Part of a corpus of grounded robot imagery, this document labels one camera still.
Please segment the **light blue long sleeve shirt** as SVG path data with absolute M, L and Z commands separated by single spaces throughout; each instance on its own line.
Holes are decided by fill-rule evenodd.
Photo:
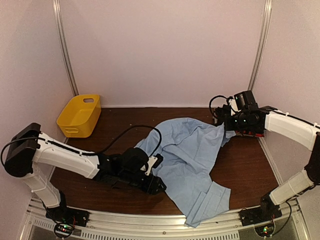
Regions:
M 166 185 L 166 194 L 196 228 L 203 221 L 230 209 L 231 189 L 210 176 L 219 150 L 236 135 L 224 125 L 213 126 L 194 118 L 161 122 L 136 147 L 160 154 L 162 163 L 152 170 Z

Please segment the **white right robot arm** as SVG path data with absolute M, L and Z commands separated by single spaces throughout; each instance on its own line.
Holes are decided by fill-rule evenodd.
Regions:
M 272 106 L 259 106 L 252 91 L 230 96 L 224 105 L 226 130 L 266 135 L 264 148 L 282 183 L 261 198 L 259 220 L 268 220 L 279 205 L 320 183 L 320 125 Z

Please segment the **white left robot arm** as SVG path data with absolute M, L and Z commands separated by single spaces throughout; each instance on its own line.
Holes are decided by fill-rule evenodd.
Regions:
M 65 169 L 97 182 L 121 181 L 156 195 L 167 188 L 163 180 L 152 173 L 163 159 L 160 154 L 147 154 L 138 147 L 112 155 L 105 154 L 103 150 L 81 150 L 49 137 L 35 122 L 15 135 L 0 153 L 4 170 L 13 177 L 21 178 L 61 222 L 69 221 L 72 211 L 66 207 L 65 195 L 50 183 L 39 164 Z

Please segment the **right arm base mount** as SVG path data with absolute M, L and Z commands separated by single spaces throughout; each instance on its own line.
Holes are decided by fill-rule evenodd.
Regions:
M 260 207 L 243 208 L 238 214 L 243 227 L 271 221 L 274 218 L 280 218 L 282 216 L 282 212 L 279 209 L 272 210 L 269 213 L 263 213 Z

